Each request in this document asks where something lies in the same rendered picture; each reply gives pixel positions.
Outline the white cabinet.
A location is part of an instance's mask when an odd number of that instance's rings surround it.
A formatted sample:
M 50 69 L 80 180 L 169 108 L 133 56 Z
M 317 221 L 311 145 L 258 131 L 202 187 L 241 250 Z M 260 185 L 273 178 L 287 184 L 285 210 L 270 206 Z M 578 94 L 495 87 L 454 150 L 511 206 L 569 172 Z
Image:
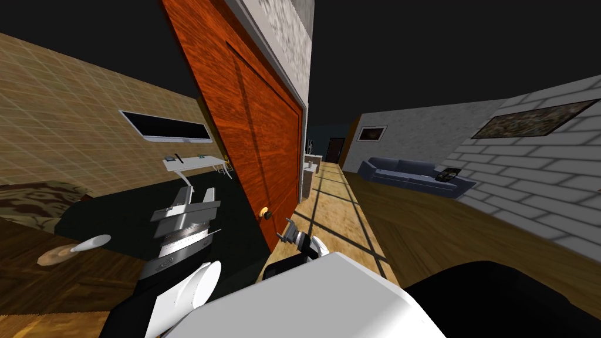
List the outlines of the white cabinet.
M 304 201 L 310 197 L 310 192 L 313 185 L 312 181 L 315 175 L 319 172 L 319 166 L 322 162 L 322 158 L 323 156 L 321 155 L 304 155 L 301 201 Z

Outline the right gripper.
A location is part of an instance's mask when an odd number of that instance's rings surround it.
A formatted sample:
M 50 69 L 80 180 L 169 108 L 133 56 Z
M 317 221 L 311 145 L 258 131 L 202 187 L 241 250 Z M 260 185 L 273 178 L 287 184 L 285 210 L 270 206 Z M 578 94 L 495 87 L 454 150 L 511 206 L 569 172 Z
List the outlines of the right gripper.
M 283 235 L 276 233 L 277 237 L 284 243 L 290 243 L 301 248 L 305 239 L 306 233 L 299 231 L 298 227 L 291 219 L 286 219 L 288 224 Z

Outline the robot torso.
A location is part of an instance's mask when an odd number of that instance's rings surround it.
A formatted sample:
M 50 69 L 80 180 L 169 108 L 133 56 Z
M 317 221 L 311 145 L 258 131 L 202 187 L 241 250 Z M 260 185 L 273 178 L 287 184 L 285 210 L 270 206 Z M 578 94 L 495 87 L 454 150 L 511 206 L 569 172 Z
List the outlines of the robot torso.
M 407 292 L 333 252 L 193 310 L 165 338 L 445 338 Z

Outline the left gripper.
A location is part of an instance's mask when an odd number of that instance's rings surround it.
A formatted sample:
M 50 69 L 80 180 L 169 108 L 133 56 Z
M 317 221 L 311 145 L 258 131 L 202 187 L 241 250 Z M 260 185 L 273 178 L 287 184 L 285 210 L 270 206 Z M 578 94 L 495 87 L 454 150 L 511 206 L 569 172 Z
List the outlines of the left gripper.
M 215 188 L 206 189 L 202 202 L 190 204 L 193 192 L 193 187 L 189 185 L 180 188 L 171 207 L 153 213 L 151 222 L 158 221 L 154 238 L 169 236 L 194 224 L 215 219 L 217 209 L 221 206 L 221 201 L 215 201 Z

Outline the white oblong object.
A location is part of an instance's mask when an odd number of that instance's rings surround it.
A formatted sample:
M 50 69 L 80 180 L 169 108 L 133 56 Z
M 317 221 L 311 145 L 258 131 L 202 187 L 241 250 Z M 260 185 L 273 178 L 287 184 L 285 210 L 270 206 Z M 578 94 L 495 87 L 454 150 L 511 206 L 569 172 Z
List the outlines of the white oblong object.
M 98 236 L 90 238 L 90 239 L 76 245 L 75 247 L 70 249 L 70 251 L 71 252 L 88 251 L 88 250 L 91 250 L 94 248 L 101 247 L 101 246 L 107 244 L 110 240 L 111 240 L 111 236 L 108 234 L 98 235 Z

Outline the tan round disc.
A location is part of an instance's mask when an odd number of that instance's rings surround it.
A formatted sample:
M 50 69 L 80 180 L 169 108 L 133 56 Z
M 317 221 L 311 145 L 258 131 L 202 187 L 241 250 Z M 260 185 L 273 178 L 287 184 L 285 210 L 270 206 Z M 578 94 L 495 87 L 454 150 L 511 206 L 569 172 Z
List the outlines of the tan round disc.
M 79 253 L 74 250 L 75 247 L 76 245 L 64 245 L 51 249 L 37 259 L 37 265 L 51 266 L 66 262 L 68 259 L 75 257 Z

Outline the large brown wall picture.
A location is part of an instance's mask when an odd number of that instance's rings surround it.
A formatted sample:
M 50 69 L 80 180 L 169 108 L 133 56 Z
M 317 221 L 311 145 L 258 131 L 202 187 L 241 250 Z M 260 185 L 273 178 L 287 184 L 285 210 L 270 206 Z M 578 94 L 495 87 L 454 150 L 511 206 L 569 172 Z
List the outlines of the large brown wall picture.
M 601 98 L 495 116 L 472 139 L 547 136 L 600 101 Z

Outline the white desk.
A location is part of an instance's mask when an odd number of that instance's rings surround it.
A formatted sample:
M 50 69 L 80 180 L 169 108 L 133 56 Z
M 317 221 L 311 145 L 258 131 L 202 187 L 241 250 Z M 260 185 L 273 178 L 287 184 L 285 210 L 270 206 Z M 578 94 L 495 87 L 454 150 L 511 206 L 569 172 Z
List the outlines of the white desk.
M 167 161 L 168 158 L 165 157 L 163 160 L 163 164 L 166 167 L 166 170 L 169 172 L 176 173 L 181 179 L 184 180 L 187 186 L 192 187 L 192 184 L 187 179 L 187 177 L 183 174 L 184 171 L 196 170 L 199 168 L 208 168 L 211 167 L 218 171 L 218 168 L 221 169 L 222 172 L 226 173 L 226 175 L 231 179 L 231 175 L 227 169 L 226 161 L 220 158 L 216 158 L 214 156 L 204 156 L 204 157 L 189 157 L 189 158 L 175 158 L 172 161 Z

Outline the black wall television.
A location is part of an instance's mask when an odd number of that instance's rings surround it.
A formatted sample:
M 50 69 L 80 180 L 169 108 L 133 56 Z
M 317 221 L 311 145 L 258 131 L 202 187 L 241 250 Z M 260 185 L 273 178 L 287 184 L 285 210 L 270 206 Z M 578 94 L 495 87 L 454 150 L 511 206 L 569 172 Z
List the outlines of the black wall television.
M 155 143 L 212 143 L 202 123 L 168 119 L 120 110 L 121 115 L 147 141 Z

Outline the small framed dark picture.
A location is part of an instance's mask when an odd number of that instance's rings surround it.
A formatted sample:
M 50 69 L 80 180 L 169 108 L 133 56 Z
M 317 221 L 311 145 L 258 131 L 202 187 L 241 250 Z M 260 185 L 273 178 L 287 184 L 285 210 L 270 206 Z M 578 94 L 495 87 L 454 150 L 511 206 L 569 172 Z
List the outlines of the small framed dark picture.
M 379 142 L 387 126 L 362 126 L 359 130 L 357 142 Z

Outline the brown patterned bed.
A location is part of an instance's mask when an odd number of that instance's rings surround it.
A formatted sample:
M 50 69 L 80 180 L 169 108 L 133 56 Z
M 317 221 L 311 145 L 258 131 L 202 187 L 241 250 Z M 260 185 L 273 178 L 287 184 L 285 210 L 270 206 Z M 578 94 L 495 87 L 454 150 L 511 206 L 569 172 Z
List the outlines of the brown patterned bed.
M 53 234 L 73 204 L 92 199 L 87 188 L 59 181 L 0 186 L 0 218 Z

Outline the orange wooden door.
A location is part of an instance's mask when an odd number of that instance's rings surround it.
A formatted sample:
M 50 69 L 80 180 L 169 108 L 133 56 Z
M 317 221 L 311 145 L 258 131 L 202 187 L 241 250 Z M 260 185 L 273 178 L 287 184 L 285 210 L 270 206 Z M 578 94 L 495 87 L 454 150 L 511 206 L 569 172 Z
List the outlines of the orange wooden door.
M 262 235 L 298 204 L 302 109 L 225 0 L 162 0 Z M 259 217 L 268 207 L 270 219 Z

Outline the dark brown door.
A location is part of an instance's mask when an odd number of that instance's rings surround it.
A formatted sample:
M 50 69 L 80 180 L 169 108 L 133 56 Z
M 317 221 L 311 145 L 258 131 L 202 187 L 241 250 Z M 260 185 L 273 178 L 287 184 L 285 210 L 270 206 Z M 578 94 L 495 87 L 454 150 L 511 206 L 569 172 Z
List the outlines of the dark brown door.
M 344 143 L 345 138 L 330 138 L 327 147 L 325 162 L 339 163 Z

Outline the blue sofa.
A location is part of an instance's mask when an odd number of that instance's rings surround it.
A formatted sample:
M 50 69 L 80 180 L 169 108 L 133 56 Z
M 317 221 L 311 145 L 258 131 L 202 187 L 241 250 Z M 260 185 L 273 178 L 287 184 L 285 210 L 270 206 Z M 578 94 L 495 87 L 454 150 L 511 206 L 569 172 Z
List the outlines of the blue sofa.
M 477 184 L 459 176 L 460 171 L 452 167 L 439 171 L 424 161 L 372 157 L 362 161 L 357 173 L 367 181 L 456 200 Z

